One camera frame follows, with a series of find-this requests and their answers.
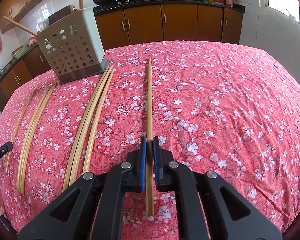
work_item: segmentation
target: metal screw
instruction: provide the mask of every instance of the metal screw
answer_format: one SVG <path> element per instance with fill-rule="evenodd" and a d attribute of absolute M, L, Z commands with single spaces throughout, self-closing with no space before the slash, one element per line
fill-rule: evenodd
<path fill-rule="evenodd" d="M 92 172 L 86 172 L 83 175 L 83 178 L 86 179 L 86 180 L 92 179 L 93 178 L 93 173 Z"/>
<path fill-rule="evenodd" d="M 131 163 L 129 163 L 129 162 L 121 163 L 121 168 L 130 169 L 131 168 Z"/>
<path fill-rule="evenodd" d="M 214 171 L 208 171 L 207 176 L 211 179 L 215 179 L 217 177 L 217 173 Z"/>
<path fill-rule="evenodd" d="M 171 168 L 177 168 L 177 167 L 179 167 L 179 163 L 177 163 L 177 162 L 175 162 L 175 161 L 169 162 L 169 166 L 170 166 Z"/>

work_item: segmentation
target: kitchen counter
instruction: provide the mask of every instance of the kitchen counter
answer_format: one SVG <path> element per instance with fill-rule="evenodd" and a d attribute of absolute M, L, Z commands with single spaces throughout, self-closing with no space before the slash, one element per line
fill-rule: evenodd
<path fill-rule="evenodd" d="M 29 47 L 24 54 L 17 60 L 15 61 L 13 64 L 11 63 L 13 61 L 10 60 L 10 62 L 7 63 L 7 65 L 3 68 L 3 73 L 2 76 L 0 77 L 0 82 L 5 78 L 5 76 L 10 72 L 10 70 L 13 69 L 13 67 L 15 66 L 15 64 L 17 64 L 20 60 L 22 60 L 27 54 L 29 54 L 32 50 L 34 50 L 36 47 L 38 47 L 38 44 L 35 44 L 34 46 Z"/>
<path fill-rule="evenodd" d="M 244 13 L 245 7 L 240 4 L 233 4 L 233 7 L 225 6 L 225 5 L 219 5 L 215 3 L 207 3 L 202 2 L 201 0 L 117 0 L 116 4 L 114 6 L 110 7 L 102 7 L 102 6 L 96 6 L 93 8 L 94 16 L 99 16 L 105 13 L 109 13 L 112 11 L 117 11 L 120 9 L 126 9 L 131 7 L 138 7 L 143 5 L 153 5 L 153 4 L 162 4 L 162 3 L 192 3 L 192 4 L 200 4 L 200 5 L 207 5 L 207 6 L 213 6 L 218 8 L 229 8 L 238 12 Z"/>

